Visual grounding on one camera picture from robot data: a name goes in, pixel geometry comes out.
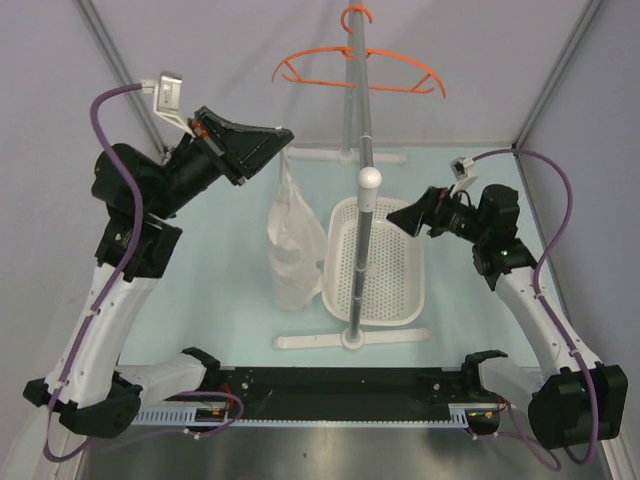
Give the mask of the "white tank top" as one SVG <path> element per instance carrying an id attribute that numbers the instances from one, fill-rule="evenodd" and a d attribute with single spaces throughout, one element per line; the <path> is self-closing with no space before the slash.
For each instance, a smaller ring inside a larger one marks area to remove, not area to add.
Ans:
<path id="1" fill-rule="evenodd" d="M 323 289 L 320 263 L 325 259 L 328 237 L 304 200 L 284 153 L 279 156 L 279 182 L 268 214 L 267 235 L 277 305 L 285 310 L 307 307 Z"/>

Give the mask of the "orange plastic hanger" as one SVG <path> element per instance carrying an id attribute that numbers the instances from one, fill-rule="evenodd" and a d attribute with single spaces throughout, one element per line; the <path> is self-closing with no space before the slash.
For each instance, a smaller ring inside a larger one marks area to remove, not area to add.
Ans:
<path id="1" fill-rule="evenodd" d="M 448 91 L 440 75 L 427 64 L 412 57 L 384 50 L 367 47 L 365 45 L 364 27 L 366 24 L 374 22 L 372 11 L 362 3 L 350 2 L 340 15 L 340 26 L 347 35 L 345 45 L 321 46 L 292 53 L 280 60 L 272 74 L 271 82 L 277 78 L 285 82 L 299 85 L 326 86 L 348 90 L 355 90 L 361 85 L 372 91 L 421 95 L 427 96 L 438 92 L 443 99 L 448 97 Z M 340 54 L 345 62 L 350 74 L 345 74 L 343 81 L 333 81 L 326 79 L 313 79 L 305 76 L 300 69 L 295 66 L 295 61 L 301 58 L 317 55 Z M 368 75 L 368 61 L 371 58 L 391 60 L 398 64 L 410 66 L 418 72 L 416 81 L 412 84 L 375 84 L 369 80 L 364 80 Z"/>

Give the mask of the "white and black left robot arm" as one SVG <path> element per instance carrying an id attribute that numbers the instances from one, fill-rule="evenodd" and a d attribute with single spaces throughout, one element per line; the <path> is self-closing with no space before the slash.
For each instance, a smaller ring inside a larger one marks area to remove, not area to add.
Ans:
<path id="1" fill-rule="evenodd" d="M 125 367 L 118 360 L 182 234 L 169 219 L 220 178 L 243 185 L 294 134 L 234 123 L 206 107 L 188 128 L 164 165 L 125 143 L 109 146 L 96 161 L 91 193 L 105 203 L 109 221 L 95 253 L 90 294 L 58 365 L 23 391 L 74 434 L 115 438 L 143 407 L 189 392 L 207 400 L 220 390 L 219 361 L 196 347 L 155 366 Z"/>

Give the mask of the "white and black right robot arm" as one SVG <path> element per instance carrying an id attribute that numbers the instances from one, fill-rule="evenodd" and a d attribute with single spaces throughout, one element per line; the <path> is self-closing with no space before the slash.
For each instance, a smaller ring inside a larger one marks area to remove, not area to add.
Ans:
<path id="1" fill-rule="evenodd" d="M 616 438 L 628 379 L 605 365 L 579 338 L 536 275 L 537 261 L 517 236 L 519 196 L 492 184 L 478 205 L 464 204 L 452 189 L 430 187 L 415 203 L 387 220 L 416 237 L 451 233 L 472 245 L 476 271 L 507 306 L 538 360 L 543 382 L 499 354 L 463 373 L 461 388 L 473 401 L 502 396 L 525 411 L 529 428 L 547 449 Z"/>

